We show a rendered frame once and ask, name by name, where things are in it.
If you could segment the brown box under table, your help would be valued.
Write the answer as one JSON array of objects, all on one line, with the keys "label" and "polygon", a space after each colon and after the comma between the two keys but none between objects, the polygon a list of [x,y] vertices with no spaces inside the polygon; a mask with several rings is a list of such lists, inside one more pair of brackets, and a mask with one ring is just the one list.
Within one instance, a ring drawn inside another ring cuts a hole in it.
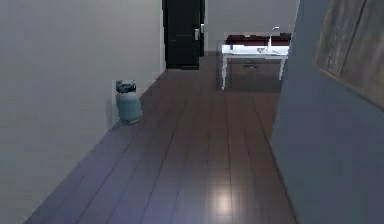
[{"label": "brown box under table", "polygon": [[258,66],[252,64],[245,64],[242,67],[242,75],[244,77],[256,77],[258,74]]}]

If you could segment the black room door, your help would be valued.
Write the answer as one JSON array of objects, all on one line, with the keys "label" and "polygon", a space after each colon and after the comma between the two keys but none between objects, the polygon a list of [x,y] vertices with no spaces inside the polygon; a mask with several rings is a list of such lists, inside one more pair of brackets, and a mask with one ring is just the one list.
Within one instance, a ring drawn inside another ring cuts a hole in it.
[{"label": "black room door", "polygon": [[[205,0],[163,0],[162,3],[166,68],[198,70]],[[197,41],[195,29],[200,31]]]}]

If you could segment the white table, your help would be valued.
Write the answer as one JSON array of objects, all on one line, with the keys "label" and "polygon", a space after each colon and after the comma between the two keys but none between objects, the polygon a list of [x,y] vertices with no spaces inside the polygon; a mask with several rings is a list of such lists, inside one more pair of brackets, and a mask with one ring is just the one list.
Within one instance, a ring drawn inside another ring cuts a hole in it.
[{"label": "white table", "polygon": [[225,90],[226,88],[227,66],[230,58],[279,60],[280,68],[278,79],[282,80],[285,63],[288,60],[288,53],[288,46],[222,45],[221,89]]}]

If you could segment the dark red sofa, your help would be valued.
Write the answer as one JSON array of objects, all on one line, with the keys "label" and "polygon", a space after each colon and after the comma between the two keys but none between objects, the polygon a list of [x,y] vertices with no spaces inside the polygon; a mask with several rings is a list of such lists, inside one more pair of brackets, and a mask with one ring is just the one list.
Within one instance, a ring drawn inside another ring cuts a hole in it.
[{"label": "dark red sofa", "polygon": [[[272,36],[272,46],[288,46],[291,41],[291,33],[280,33]],[[259,35],[229,35],[226,45],[267,46],[269,36]]]}]

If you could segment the white desk lamp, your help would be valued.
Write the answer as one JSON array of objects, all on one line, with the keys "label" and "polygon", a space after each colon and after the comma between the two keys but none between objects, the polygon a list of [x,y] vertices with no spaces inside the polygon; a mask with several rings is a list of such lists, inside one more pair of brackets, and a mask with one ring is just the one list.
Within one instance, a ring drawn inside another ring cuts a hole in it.
[{"label": "white desk lamp", "polygon": [[267,42],[267,46],[264,47],[264,48],[258,48],[257,49],[257,52],[258,53],[262,53],[262,54],[267,54],[270,50],[270,47],[272,46],[272,35],[274,34],[274,32],[276,30],[279,30],[280,29],[280,26],[274,26],[272,29],[271,29],[271,32],[269,33],[269,38],[268,38],[268,42]]}]

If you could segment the framed wooden wall picture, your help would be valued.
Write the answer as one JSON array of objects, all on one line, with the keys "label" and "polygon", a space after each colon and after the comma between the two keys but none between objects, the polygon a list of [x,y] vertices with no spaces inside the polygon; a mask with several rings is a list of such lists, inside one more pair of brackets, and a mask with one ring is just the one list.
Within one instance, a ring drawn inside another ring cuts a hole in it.
[{"label": "framed wooden wall picture", "polygon": [[314,64],[384,110],[384,0],[329,0]]}]

